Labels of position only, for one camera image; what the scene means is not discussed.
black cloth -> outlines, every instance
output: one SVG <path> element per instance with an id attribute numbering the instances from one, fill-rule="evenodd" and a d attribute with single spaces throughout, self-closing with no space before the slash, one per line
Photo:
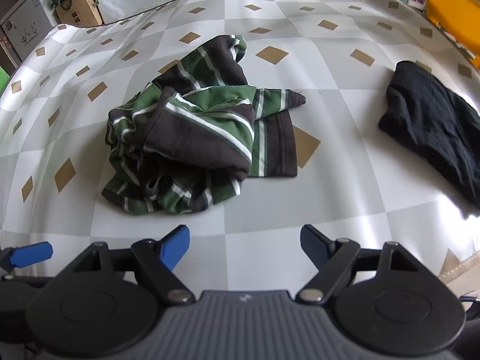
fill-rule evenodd
<path id="1" fill-rule="evenodd" d="M 378 127 L 425 158 L 480 209 L 480 117 L 460 96 L 410 61 L 398 62 Z"/>
<path id="2" fill-rule="evenodd" d="M 452 351 L 463 360 L 480 359 L 480 303 L 474 302 L 466 311 L 466 322 Z"/>

white stripe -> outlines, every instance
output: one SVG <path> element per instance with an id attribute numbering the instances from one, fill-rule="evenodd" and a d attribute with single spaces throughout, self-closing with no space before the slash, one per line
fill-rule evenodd
<path id="1" fill-rule="evenodd" d="M 235 196 L 240 195 L 240 183 L 236 178 L 230 178 L 230 181 L 232 182 L 233 189 L 235 191 Z"/>
<path id="2" fill-rule="evenodd" d="M 212 197 L 212 190 L 210 190 L 210 186 L 212 185 L 212 176 L 210 175 L 209 171 L 205 172 L 205 178 L 207 182 L 207 188 L 205 188 L 205 197 L 207 198 L 207 208 L 213 205 L 213 197 Z"/>
<path id="3" fill-rule="evenodd" d="M 265 89 L 261 89 L 258 95 L 258 106 L 257 106 L 257 115 L 255 119 L 260 119 L 262 117 L 263 110 L 263 96 L 265 95 Z"/>
<path id="4" fill-rule="evenodd" d="M 147 108 L 144 108 L 144 109 L 141 109 L 137 112 L 134 112 L 133 114 L 131 114 L 131 121 L 134 123 L 133 125 L 133 128 L 124 128 L 122 131 L 121 131 L 121 134 L 120 134 L 120 139 L 121 140 L 124 140 L 123 137 L 125 136 L 125 134 L 127 132 L 135 132 L 137 130 L 137 126 L 135 126 L 135 121 L 134 121 L 134 118 L 137 116 L 137 115 L 141 115 L 141 114 L 146 114 L 147 112 L 150 112 L 150 111 L 153 111 L 154 109 L 157 108 L 157 103 L 155 104 L 152 104 L 152 105 L 149 105 Z"/>
<path id="5" fill-rule="evenodd" d="M 287 91 L 285 89 L 282 89 L 280 94 L 280 111 L 283 111 L 286 107 L 286 104 L 285 104 L 286 96 L 287 96 Z"/>
<path id="6" fill-rule="evenodd" d="M 122 167 L 122 169 L 125 171 L 125 173 L 127 174 L 127 176 L 131 179 L 131 181 L 133 181 L 133 183 L 135 185 L 140 185 L 140 183 L 138 182 L 138 179 L 137 177 L 131 172 L 131 170 L 128 168 L 127 164 L 125 164 L 125 157 L 123 157 L 120 161 L 120 166 Z"/>
<path id="7" fill-rule="evenodd" d="M 242 104 L 251 105 L 251 101 L 249 99 L 243 99 L 242 101 L 236 103 L 235 105 L 242 105 Z"/>
<path id="8" fill-rule="evenodd" d="M 147 202 L 147 210 L 148 210 L 148 212 L 153 212 L 153 203 L 152 203 L 152 200 L 146 199 L 145 201 Z"/>
<path id="9" fill-rule="evenodd" d="M 217 127 L 217 126 L 215 126 L 211 123 L 208 123 L 207 121 L 201 119 L 200 117 L 198 117 L 196 115 L 193 115 L 193 114 L 191 114 L 190 112 L 188 112 L 184 109 L 176 107 L 171 103 L 167 103 L 165 105 L 165 108 L 171 110 L 172 112 L 175 112 L 176 114 L 183 115 L 183 116 L 187 117 L 188 119 L 191 119 L 191 120 L 193 120 L 197 123 L 200 123 L 201 125 L 209 128 L 209 129 L 215 131 L 216 133 L 218 133 L 219 135 L 221 135 L 225 139 L 229 140 L 232 144 L 234 144 L 248 158 L 248 160 L 251 161 L 251 152 L 245 147 L 245 145 L 243 143 L 241 143 L 237 138 L 235 138 L 229 132 L 227 132 L 227 131 L 221 129 L 220 127 Z"/>
<path id="10" fill-rule="evenodd" d="M 210 88 L 213 88 L 213 86 L 206 86 L 205 88 L 194 89 L 193 91 L 190 91 L 190 92 L 184 94 L 183 97 L 189 96 L 189 95 L 192 95 L 192 94 L 194 94 L 194 93 L 201 92 L 201 91 L 205 91 L 205 90 L 210 89 Z"/>
<path id="11" fill-rule="evenodd" d="M 175 183 L 172 184 L 171 190 L 174 193 L 176 193 L 180 198 L 183 198 L 184 196 L 187 197 L 188 199 L 191 198 L 191 193 L 189 191 L 184 191 L 183 188 L 181 188 L 179 185 Z"/>
<path id="12" fill-rule="evenodd" d="M 109 144 L 110 144 L 110 145 L 113 145 L 113 133 L 114 133 L 114 129 L 113 129 L 113 126 L 111 126 L 111 123 L 108 123 L 108 124 L 107 124 L 107 127 L 108 127 L 108 130 L 109 130 Z"/>
<path id="13" fill-rule="evenodd" d="M 189 105 L 190 107 L 200 108 L 198 105 L 195 105 L 195 104 L 189 102 L 188 100 L 185 100 L 183 97 L 180 96 L 179 93 L 177 93 L 177 94 L 175 95 L 175 98 L 176 98 L 179 102 L 184 103 L 184 104 L 186 104 L 186 105 Z"/>
<path id="14" fill-rule="evenodd" d="M 131 170 L 125 164 L 125 157 L 123 156 L 124 151 L 125 151 L 125 147 L 123 145 L 120 145 L 120 150 L 118 150 L 118 156 L 122 157 L 122 159 L 120 161 L 120 166 L 125 171 L 125 173 L 128 175 L 128 177 L 130 177 L 131 181 L 133 181 L 133 183 L 135 185 L 140 185 L 136 176 L 131 172 Z"/>
<path id="15" fill-rule="evenodd" d="M 210 56 L 207 54 L 207 52 L 205 51 L 205 49 L 200 46 L 198 48 L 198 52 L 200 53 L 200 55 L 203 57 L 203 59 L 205 60 L 205 62 L 207 62 L 207 66 L 208 68 L 213 72 L 213 74 L 215 74 L 215 78 L 217 79 L 218 81 L 218 85 L 220 86 L 224 86 L 225 83 L 223 82 L 222 78 L 220 77 L 220 72 L 214 68 L 213 66 L 213 63 L 212 63 L 212 60 L 210 59 Z"/>
<path id="16" fill-rule="evenodd" d="M 254 129 L 251 128 L 250 123 L 247 122 L 243 117 L 238 116 L 236 114 L 231 114 L 230 112 L 209 112 L 205 114 L 206 116 L 211 116 L 211 117 L 219 117 L 221 119 L 231 119 L 231 120 L 236 120 L 237 122 L 240 122 L 243 124 L 246 128 L 248 128 L 248 131 L 250 132 L 251 138 L 254 139 L 255 133 Z"/>
<path id="17" fill-rule="evenodd" d="M 177 63 L 178 66 L 178 72 L 184 76 L 188 81 L 190 81 L 191 85 L 193 85 L 194 88 L 200 89 L 200 84 L 198 81 L 195 79 L 194 76 L 192 76 L 188 71 L 185 70 L 181 62 Z"/>
<path id="18" fill-rule="evenodd" d="M 124 190 L 125 188 L 127 187 L 128 183 L 127 182 L 124 182 L 122 184 L 122 186 L 120 187 L 120 189 L 117 191 L 117 195 L 120 195 Z"/>
<path id="19" fill-rule="evenodd" d="M 118 122 L 121 122 L 122 120 L 124 119 L 128 119 L 128 117 L 126 116 L 120 116 L 120 117 L 117 117 L 113 122 L 112 122 L 112 125 L 116 125 Z"/>
<path id="20" fill-rule="evenodd" d="M 237 58 L 237 52 L 235 51 L 234 47 L 238 46 L 239 44 L 240 44 L 240 39 L 235 39 L 234 45 L 230 48 L 230 52 L 234 60 Z"/>
<path id="21" fill-rule="evenodd" d="M 265 176 L 265 126 L 263 120 L 258 121 L 258 129 L 260 131 L 259 152 L 258 152 L 258 177 Z"/>

clothes pile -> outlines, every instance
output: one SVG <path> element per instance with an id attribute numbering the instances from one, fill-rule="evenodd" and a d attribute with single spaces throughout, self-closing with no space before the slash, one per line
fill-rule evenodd
<path id="1" fill-rule="evenodd" d="M 480 210 L 480 117 L 423 67 L 402 61 L 378 126 L 425 158 Z"/>
<path id="2" fill-rule="evenodd" d="M 219 35 L 109 112 L 107 200 L 133 214 L 197 212 L 239 195 L 248 176 L 297 175 L 288 109 L 305 97 L 248 85 L 245 51 L 241 36 Z"/>

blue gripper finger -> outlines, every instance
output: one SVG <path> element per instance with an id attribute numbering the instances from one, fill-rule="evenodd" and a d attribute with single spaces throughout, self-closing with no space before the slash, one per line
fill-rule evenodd
<path id="1" fill-rule="evenodd" d="M 10 264 L 17 268 L 30 266 L 52 257 L 53 248 L 49 242 L 16 247 L 10 255 Z"/>
<path id="2" fill-rule="evenodd" d="M 167 240 L 161 239 L 160 261 L 172 270 L 190 247 L 190 230 L 186 226 L 176 228 L 174 234 L 170 233 Z"/>

cardboard box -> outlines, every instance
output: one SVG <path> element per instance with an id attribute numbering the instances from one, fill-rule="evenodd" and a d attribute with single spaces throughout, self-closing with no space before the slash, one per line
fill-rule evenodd
<path id="1" fill-rule="evenodd" d="M 70 7 L 64 4 L 63 7 L 59 5 L 55 10 L 58 18 L 64 24 L 93 27 L 103 23 L 94 0 L 71 0 Z"/>

